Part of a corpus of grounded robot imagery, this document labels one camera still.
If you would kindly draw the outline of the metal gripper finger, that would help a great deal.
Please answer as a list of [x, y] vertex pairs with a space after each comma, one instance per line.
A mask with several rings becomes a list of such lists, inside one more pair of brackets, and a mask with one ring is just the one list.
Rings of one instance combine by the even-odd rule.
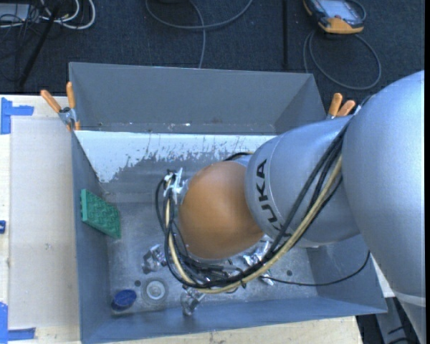
[[192, 316], [197, 306], [205, 298], [206, 294], [195, 288], [183, 286], [180, 296], [181, 309], [184, 316]]
[[166, 256], [160, 244], [152, 246], [144, 255], [141, 268], [144, 274], [157, 272], [167, 266]]

